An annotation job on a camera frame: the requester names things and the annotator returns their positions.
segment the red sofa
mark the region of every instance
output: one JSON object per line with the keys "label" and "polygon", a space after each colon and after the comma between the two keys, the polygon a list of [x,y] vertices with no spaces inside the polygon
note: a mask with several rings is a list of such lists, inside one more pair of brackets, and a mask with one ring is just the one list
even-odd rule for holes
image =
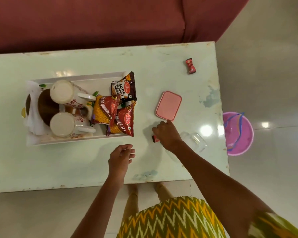
{"label": "red sofa", "polygon": [[217,41],[248,0],[0,0],[0,53]]}

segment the person's left hand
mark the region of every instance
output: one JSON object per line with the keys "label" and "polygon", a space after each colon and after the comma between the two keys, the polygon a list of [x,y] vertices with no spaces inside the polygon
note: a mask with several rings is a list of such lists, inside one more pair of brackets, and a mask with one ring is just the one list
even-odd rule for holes
{"label": "person's left hand", "polygon": [[119,185],[123,186],[124,178],[127,173],[128,165],[132,162],[132,158],[136,155],[135,150],[131,149],[132,144],[119,145],[110,154],[108,160],[109,174],[108,178],[118,182]]}

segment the white table top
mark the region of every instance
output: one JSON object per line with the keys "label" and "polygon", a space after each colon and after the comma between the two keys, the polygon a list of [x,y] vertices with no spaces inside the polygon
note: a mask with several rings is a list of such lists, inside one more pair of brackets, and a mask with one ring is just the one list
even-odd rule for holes
{"label": "white table top", "polygon": [[[187,74],[188,58],[195,74]],[[134,137],[25,145],[20,111],[26,80],[120,71],[135,73]],[[207,143],[200,155],[229,174],[213,42],[0,55],[0,192],[102,185],[110,152],[126,143],[133,144],[136,158],[125,183],[192,179],[160,143],[152,142],[151,128],[161,121],[156,105],[166,90],[182,96],[174,120],[179,132],[198,132]]]}

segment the floral mug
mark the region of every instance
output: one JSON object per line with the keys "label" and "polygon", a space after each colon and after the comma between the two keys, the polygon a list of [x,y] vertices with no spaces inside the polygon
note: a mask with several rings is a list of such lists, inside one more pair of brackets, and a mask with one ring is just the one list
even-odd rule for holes
{"label": "floral mug", "polygon": [[86,107],[88,101],[95,101],[96,97],[88,94],[81,87],[66,80],[59,80],[50,89],[51,99],[58,104],[65,104],[73,108]]}
{"label": "floral mug", "polygon": [[54,115],[50,122],[50,128],[54,135],[59,137],[77,137],[86,132],[94,133],[96,129],[90,126],[90,122],[80,116],[67,112]]}

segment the sofa armrest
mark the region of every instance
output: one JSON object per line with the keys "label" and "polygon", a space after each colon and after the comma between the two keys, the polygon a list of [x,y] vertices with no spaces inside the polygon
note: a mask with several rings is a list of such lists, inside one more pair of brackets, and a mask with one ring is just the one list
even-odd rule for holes
{"label": "sofa armrest", "polygon": [[183,42],[217,41],[249,0],[182,0]]}

